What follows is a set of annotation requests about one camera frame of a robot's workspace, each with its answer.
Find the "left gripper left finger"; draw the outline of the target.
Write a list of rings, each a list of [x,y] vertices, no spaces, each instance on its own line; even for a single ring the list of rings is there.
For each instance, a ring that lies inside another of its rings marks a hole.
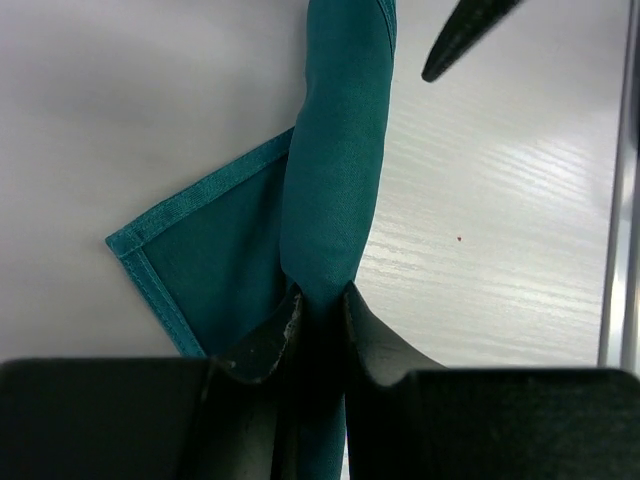
[[[209,358],[33,358],[1,367],[5,479],[293,479],[303,299]]]

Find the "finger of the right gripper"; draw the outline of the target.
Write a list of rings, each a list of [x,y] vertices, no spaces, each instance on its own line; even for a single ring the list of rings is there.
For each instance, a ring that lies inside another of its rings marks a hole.
[[[427,83],[438,80],[521,3],[521,0],[460,0],[429,51],[421,78]]]

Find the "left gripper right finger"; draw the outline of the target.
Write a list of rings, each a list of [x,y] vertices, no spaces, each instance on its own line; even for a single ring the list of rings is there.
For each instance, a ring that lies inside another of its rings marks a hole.
[[[343,297],[354,479],[635,479],[639,380],[609,368],[446,368]]]

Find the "teal cloth napkin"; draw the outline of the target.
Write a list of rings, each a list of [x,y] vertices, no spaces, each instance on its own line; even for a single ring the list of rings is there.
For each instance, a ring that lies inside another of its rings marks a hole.
[[[301,289],[311,377],[297,474],[337,479],[343,395],[333,317],[374,216],[396,43],[392,1],[313,1],[292,129],[159,203],[106,242],[176,348],[216,355]]]

